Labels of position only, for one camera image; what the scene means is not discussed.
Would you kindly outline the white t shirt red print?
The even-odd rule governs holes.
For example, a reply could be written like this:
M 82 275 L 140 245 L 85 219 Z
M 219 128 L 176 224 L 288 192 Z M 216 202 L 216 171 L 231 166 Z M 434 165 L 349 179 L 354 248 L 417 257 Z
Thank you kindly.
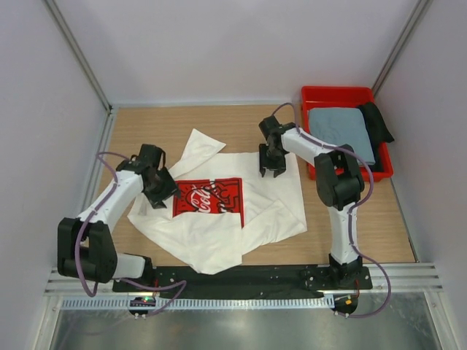
M 180 195 L 154 209 L 144 195 L 128 219 L 152 242 L 198 273 L 240 265 L 245 254 L 307 230 L 296 156 L 287 170 L 261 176 L 257 152 L 224 153 L 225 144 L 192 130 L 169 170 Z

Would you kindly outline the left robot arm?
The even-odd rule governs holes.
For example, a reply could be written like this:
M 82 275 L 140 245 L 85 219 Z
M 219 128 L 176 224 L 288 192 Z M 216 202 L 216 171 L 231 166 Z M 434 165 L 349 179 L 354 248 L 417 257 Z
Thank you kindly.
M 150 258 L 118 253 L 112 232 L 135 198 L 162 209 L 165 201 L 179 193 L 166 167 L 166 153 L 155 145 L 143 144 L 137 155 L 124 157 L 112 170 L 112 181 L 94 203 L 77 217 L 59 222 L 58 273 L 102 284 L 128 279 L 138 291 L 149 290 L 155 282 Z

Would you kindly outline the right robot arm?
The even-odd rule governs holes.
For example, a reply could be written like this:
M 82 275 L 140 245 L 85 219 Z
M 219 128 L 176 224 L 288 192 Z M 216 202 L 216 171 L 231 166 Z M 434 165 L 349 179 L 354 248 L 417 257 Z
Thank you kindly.
M 328 278 L 336 288 L 356 288 L 363 258 L 356 245 L 356 207 L 364 190 L 363 176 L 353 148 L 325 143 L 295 123 L 281 124 L 274 115 L 259 123 L 265 143 L 259 145 L 259 171 L 273 177 L 285 173 L 286 155 L 312 164 L 317 194 L 328 207 L 332 244 L 328 255 Z

